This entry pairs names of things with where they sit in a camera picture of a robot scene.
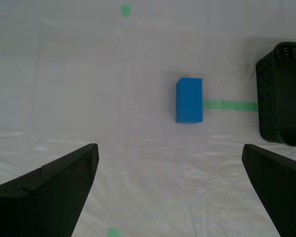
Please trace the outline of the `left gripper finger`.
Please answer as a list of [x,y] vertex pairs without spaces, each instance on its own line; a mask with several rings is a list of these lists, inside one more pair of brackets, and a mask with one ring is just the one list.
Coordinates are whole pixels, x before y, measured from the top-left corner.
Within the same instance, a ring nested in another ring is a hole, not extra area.
[[97,144],[88,144],[0,185],[0,237],[70,237],[93,185]]
[[296,161],[246,144],[242,163],[279,235],[296,237]]

